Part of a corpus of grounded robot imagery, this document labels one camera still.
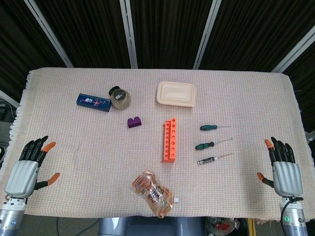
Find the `jar lid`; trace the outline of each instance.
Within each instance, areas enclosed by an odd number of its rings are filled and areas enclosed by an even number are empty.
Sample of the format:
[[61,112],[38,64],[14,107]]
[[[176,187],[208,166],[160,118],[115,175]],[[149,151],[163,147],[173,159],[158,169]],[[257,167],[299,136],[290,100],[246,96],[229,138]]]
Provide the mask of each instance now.
[[113,91],[115,91],[115,90],[117,90],[117,89],[120,89],[120,87],[119,87],[119,86],[112,87],[112,88],[109,90],[108,94],[111,96],[112,93],[113,93]]

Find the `black curtain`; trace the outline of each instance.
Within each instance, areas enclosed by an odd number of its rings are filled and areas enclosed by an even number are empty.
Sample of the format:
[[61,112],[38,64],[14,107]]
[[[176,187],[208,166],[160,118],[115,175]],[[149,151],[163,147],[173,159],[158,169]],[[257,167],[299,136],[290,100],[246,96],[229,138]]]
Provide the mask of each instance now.
[[296,91],[305,130],[315,130],[315,42],[283,73]]
[[192,69],[210,0],[131,0],[139,68]]
[[315,25],[309,0],[223,0],[199,69],[270,72]]
[[74,67],[130,68],[119,0],[37,0]]
[[20,101],[26,76],[41,67],[64,67],[24,1],[0,1],[0,90]]

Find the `screwdriver handle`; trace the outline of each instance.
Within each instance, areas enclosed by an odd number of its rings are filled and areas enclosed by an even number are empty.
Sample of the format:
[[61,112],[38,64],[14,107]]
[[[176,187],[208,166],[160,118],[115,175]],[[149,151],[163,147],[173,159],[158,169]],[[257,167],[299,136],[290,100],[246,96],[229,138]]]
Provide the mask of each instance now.
[[212,130],[212,129],[217,129],[217,125],[203,125],[200,127],[200,130]]
[[206,144],[199,144],[195,147],[196,150],[203,150],[205,148],[208,148],[208,147],[213,147],[215,145],[214,142],[210,142],[210,143],[206,143]]

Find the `plastic bag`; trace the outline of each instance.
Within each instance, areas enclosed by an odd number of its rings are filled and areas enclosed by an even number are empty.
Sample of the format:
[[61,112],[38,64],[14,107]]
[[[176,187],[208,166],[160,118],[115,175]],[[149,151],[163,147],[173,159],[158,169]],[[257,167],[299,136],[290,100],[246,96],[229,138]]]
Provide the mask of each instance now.
[[158,218],[164,218],[173,207],[171,191],[157,181],[156,175],[151,170],[142,172],[131,184],[131,188],[147,201],[149,207]]

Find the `blue snack box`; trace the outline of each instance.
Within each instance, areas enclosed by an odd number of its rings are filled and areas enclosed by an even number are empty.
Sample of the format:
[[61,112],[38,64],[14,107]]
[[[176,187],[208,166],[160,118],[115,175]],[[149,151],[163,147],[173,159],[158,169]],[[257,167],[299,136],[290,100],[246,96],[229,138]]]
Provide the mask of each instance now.
[[81,93],[78,96],[77,105],[109,112],[112,103],[107,98],[94,97]]

